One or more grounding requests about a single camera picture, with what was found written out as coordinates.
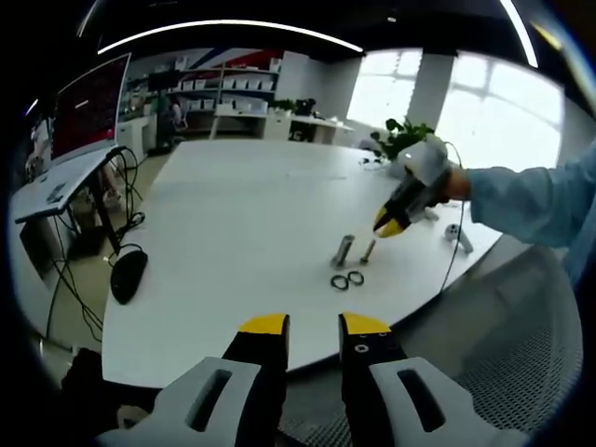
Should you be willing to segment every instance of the window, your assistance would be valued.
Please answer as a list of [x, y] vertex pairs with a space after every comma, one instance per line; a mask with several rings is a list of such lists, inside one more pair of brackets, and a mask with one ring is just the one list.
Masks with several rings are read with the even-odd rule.
[[384, 128], [390, 117], [403, 119], [410, 107], [421, 60], [421, 49], [368, 54], [360, 65], [347, 119], [377, 128]]
[[[541, 75], [465, 54], [455, 60], [437, 134], [457, 147], [465, 168], [552, 168], [562, 104], [562, 89]], [[455, 153], [450, 159], [457, 161]]]

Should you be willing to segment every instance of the green plant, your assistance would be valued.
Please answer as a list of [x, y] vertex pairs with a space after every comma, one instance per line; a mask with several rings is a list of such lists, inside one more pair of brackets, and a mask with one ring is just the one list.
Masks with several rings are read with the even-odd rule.
[[293, 100], [275, 100], [269, 103], [272, 109], [280, 109], [293, 112], [296, 109], [296, 102]]
[[385, 122], [385, 127], [389, 131], [389, 135], [386, 140], [381, 139], [379, 132], [373, 132], [371, 138], [379, 143], [381, 146], [382, 153], [375, 151], [375, 155], [378, 158], [385, 156], [388, 160], [395, 160], [401, 151], [405, 148], [425, 140], [427, 134], [435, 133], [435, 130], [421, 124], [420, 126], [414, 126], [408, 118], [405, 119], [403, 124], [398, 123], [395, 119], [389, 118]]

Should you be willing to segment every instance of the desk leg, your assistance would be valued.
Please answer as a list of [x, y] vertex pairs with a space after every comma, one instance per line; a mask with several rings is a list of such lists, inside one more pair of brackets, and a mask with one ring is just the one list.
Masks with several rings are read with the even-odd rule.
[[100, 187], [100, 180], [97, 174], [92, 174], [91, 178], [89, 179], [89, 189], [91, 190], [91, 194], [93, 195], [93, 199], [95, 200], [95, 208], [97, 213], [100, 215], [100, 219], [102, 220], [102, 226], [105, 230], [106, 236], [110, 240], [112, 244], [112, 248], [116, 253], [120, 252], [120, 242], [118, 241], [118, 237], [115, 235], [114, 228], [112, 227], [112, 222], [110, 222], [110, 216], [108, 215], [108, 210], [103, 205], [103, 194], [102, 189]]
[[213, 119], [213, 124], [211, 125], [211, 133], [209, 135], [209, 139], [210, 140], [214, 140], [215, 139], [215, 134], [217, 133], [217, 127], [220, 125], [220, 117], [219, 116], [215, 116], [215, 118]]

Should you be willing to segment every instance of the computer mouse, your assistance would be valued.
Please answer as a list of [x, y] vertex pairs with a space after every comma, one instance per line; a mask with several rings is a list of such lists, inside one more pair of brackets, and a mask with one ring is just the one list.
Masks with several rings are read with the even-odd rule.
[[110, 286], [112, 295], [120, 304], [127, 304], [136, 293], [147, 259], [147, 253], [144, 251], [131, 251], [114, 264]]

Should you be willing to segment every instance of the potted plant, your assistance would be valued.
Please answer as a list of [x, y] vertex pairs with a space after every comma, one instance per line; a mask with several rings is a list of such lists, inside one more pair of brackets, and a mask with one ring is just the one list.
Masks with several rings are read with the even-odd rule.
[[275, 100], [269, 103], [269, 107], [278, 115], [290, 116], [296, 109], [296, 103], [292, 100]]
[[[381, 151], [374, 151], [376, 159], [374, 162], [382, 163], [384, 159], [391, 162], [389, 168], [389, 175], [401, 178], [404, 174], [403, 167], [397, 163], [398, 155], [401, 151], [410, 147], [417, 142], [425, 140], [427, 134], [435, 133], [435, 130], [421, 124], [414, 126], [408, 118], [401, 124], [393, 118], [389, 118], [385, 122], [385, 127], [388, 131], [386, 139], [382, 139], [379, 132], [371, 133], [371, 138], [375, 140], [381, 147]], [[364, 163], [369, 163], [371, 160], [365, 158]]]

